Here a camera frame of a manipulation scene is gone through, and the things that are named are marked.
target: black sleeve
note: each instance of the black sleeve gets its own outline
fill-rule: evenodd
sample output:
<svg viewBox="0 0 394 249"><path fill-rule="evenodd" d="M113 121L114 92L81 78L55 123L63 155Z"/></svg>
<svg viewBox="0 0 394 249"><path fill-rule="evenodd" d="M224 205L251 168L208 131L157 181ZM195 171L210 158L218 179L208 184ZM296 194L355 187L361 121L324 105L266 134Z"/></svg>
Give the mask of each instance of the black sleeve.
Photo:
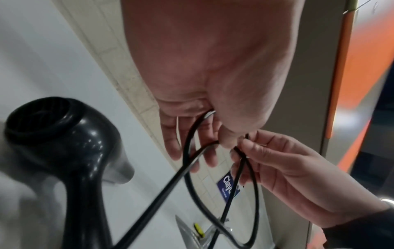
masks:
<svg viewBox="0 0 394 249"><path fill-rule="evenodd" d="M394 209L323 229L324 248L394 249Z"/></svg>

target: blue label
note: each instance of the blue label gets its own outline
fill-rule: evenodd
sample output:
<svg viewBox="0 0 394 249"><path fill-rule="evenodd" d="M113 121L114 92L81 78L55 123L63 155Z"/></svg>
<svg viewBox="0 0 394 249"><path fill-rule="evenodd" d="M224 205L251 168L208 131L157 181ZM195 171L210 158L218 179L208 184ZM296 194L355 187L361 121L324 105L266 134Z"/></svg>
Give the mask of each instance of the blue label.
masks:
<svg viewBox="0 0 394 249"><path fill-rule="evenodd" d="M230 197L231 191L234 189L234 180L230 174L230 171L225 174L222 179L218 181L216 184L219 188L220 193L222 194L222 197L224 201L227 203ZM238 185L235 188L235 196L240 192L240 186Z"/></svg>

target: hand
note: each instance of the hand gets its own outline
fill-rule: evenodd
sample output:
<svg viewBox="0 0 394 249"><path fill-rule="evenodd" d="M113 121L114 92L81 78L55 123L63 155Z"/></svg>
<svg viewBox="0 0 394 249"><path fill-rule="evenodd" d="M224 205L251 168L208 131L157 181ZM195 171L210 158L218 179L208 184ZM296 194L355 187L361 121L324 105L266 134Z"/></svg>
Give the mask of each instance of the hand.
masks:
<svg viewBox="0 0 394 249"><path fill-rule="evenodd" d="M304 0L125 0L125 34L133 60L160 107L165 147L181 145L199 115L202 145L226 148L262 127L294 55ZM214 150L205 155L217 164Z"/></svg>
<svg viewBox="0 0 394 249"><path fill-rule="evenodd" d="M249 157L261 185L322 228L388 209L350 175L294 138L258 130L238 146ZM231 158L235 161L231 173L235 175L240 158L234 151ZM245 166L240 184L250 181Z"/></svg>

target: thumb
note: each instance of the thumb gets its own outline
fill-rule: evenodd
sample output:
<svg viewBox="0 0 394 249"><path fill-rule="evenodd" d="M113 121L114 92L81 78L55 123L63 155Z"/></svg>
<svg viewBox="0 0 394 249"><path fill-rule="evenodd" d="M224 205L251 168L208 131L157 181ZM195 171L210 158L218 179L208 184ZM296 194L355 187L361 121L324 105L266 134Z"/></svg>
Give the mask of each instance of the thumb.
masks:
<svg viewBox="0 0 394 249"><path fill-rule="evenodd" d="M294 162L298 160L297 154L275 151L248 139L242 140L241 149L252 160L280 171L294 167L296 165Z"/></svg>
<svg viewBox="0 0 394 249"><path fill-rule="evenodd" d="M226 149L232 149L237 145L237 139L242 135L243 133L234 132L222 125L218 133L219 143Z"/></svg>

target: coiled cord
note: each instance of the coiled cord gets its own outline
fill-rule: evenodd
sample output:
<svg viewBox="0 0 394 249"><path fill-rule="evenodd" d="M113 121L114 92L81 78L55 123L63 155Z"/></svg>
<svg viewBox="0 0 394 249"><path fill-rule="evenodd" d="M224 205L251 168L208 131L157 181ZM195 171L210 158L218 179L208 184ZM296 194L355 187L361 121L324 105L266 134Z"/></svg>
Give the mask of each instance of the coiled cord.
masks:
<svg viewBox="0 0 394 249"><path fill-rule="evenodd" d="M230 192L230 197L228 202L226 203L226 206L224 208L222 217L220 220L218 220L208 209L207 207L201 202L200 198L198 197L193 183L192 179L190 177L190 169L191 167L197 162L200 156L204 154L205 151L208 149L211 149L215 145L219 144L218 141L212 142L210 144L205 145L204 147L200 148L197 150L196 153L190 156L190 144L191 141L194 137L195 132L197 131L198 127L201 125L201 123L207 119L209 116L213 115L215 113L214 110L210 110L200 116L192 125L192 127L189 130L189 133L186 137L186 142L185 146L183 148L183 166L175 173L174 177L169 181L169 183L163 188L163 190L160 192L160 194L153 200L153 202L149 205L149 207L144 211L144 213L139 217L139 219L134 223L134 225L127 231L127 233L120 239L120 241L113 247L113 249L127 249L133 242L134 240L138 237L138 235L142 232L142 230L145 228L145 226L149 223L149 221L152 219L152 217L155 215L157 210L161 207L161 205L164 203L166 198L169 196L171 191L174 189L176 184L182 179L182 177L185 177L185 183L186 187L189 191L190 196L192 197L192 200L200 209L200 211L208 218L210 222L217 228L214 237L212 238L212 241L208 247L208 249L212 249L215 245L215 242L219 236L220 233L222 233L224 236L226 236L237 248L239 249L250 249L254 242L256 241L257 237L257 230L259 227L259 192L257 188L257 181L256 177L253 172L253 168L249 162L249 160L246 158L246 155L242 153L238 148L234 148L234 150L238 153L238 155L241 157L241 162L239 169L237 171L237 175L234 180L234 186L238 185L239 178L241 176L243 166L246 163L249 172L250 172L250 177L253 182L253 187L254 187L254 197L255 197L255 210L254 210L254 222L253 222L253 230L252 234L250 236L250 239L246 243L240 243L238 240L224 227L223 223L224 220L226 219L226 216L228 214L228 211L230 210L231 202L235 196L236 191L231 191Z"/></svg>

